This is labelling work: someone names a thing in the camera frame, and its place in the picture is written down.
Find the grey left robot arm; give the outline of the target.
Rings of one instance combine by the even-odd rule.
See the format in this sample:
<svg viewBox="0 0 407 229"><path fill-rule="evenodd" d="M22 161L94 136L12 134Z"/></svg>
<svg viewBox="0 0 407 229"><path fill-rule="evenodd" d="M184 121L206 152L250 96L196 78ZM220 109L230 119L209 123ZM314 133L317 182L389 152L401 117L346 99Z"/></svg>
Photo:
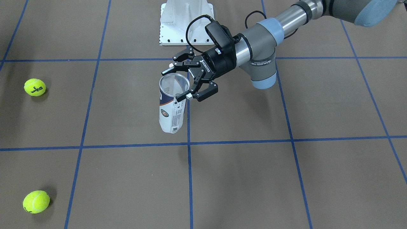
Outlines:
<svg viewBox="0 0 407 229"><path fill-rule="evenodd" d="M331 16L371 27L386 18L397 3L397 0L300 0L276 17L266 17L235 36L213 17L202 14L187 29L201 18L208 19L205 32L215 46L196 55L197 49L187 40L189 48L174 55L172 64L162 75L178 71L191 74L193 84L186 92L176 93L177 101L207 99L218 92L215 79L237 67L250 75L255 88L268 89L276 82L276 47L302 25Z"/></svg>

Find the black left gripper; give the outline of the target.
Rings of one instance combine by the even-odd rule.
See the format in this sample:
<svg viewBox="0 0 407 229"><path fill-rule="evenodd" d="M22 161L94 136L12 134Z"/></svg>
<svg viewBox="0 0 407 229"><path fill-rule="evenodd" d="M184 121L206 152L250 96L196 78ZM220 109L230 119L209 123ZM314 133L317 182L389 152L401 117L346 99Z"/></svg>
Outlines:
<svg viewBox="0 0 407 229"><path fill-rule="evenodd" d="M186 48L172 57L172 63L167 70L162 71L165 76L177 71L187 72L192 68L201 68L197 71L194 82L186 92L176 95L177 102L182 100L197 100L199 102L218 93L218 84L212 79L234 70L237 66L236 50L221 52L218 48L211 48L195 58L193 48Z"/></svg>

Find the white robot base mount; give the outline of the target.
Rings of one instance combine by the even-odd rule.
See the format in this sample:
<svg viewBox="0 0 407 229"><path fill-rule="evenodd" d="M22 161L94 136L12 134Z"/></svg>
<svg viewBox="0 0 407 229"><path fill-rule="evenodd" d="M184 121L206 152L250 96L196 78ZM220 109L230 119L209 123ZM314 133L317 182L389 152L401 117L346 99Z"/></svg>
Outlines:
<svg viewBox="0 0 407 229"><path fill-rule="evenodd" d="M199 19L194 22L189 30L189 23L202 15L214 18L213 4L206 0L168 0L161 5L160 17L160 45L187 45L188 40L192 45L213 45L207 35L205 26L208 19Z"/></svg>

